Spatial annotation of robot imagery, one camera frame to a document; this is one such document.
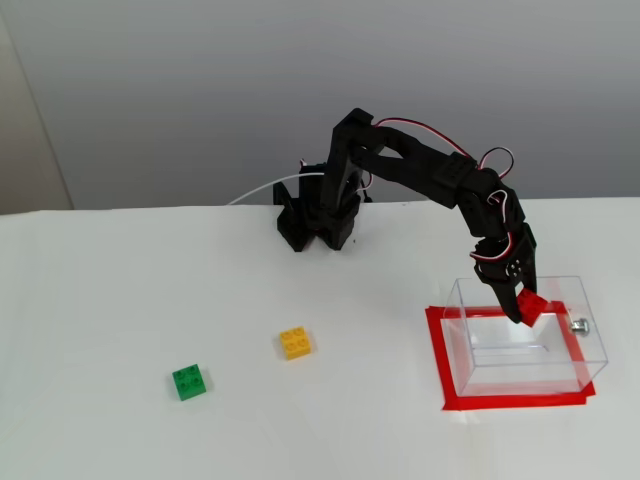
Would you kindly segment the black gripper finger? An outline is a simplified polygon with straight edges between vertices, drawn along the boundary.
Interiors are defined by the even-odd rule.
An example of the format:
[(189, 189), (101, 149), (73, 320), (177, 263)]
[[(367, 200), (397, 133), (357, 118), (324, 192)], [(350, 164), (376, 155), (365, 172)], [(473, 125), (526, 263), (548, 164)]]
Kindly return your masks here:
[(515, 324), (521, 322), (515, 285), (510, 280), (496, 280), (480, 276), (480, 281), (488, 285), (494, 292), (504, 314)]
[(537, 243), (528, 223), (512, 235), (512, 249), (507, 257), (506, 273), (511, 282), (521, 283), (527, 290), (536, 293), (537, 275), (535, 254)]

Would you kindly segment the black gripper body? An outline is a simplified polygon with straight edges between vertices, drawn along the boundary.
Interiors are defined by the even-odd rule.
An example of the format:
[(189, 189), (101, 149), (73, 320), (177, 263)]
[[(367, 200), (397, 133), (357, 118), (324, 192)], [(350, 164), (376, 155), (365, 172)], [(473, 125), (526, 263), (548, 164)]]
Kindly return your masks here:
[(470, 256), (476, 262), (476, 270), (480, 276), (510, 280), (506, 273), (506, 263), (512, 249), (513, 234), (509, 233), (503, 239), (483, 238), (475, 245), (475, 250)]

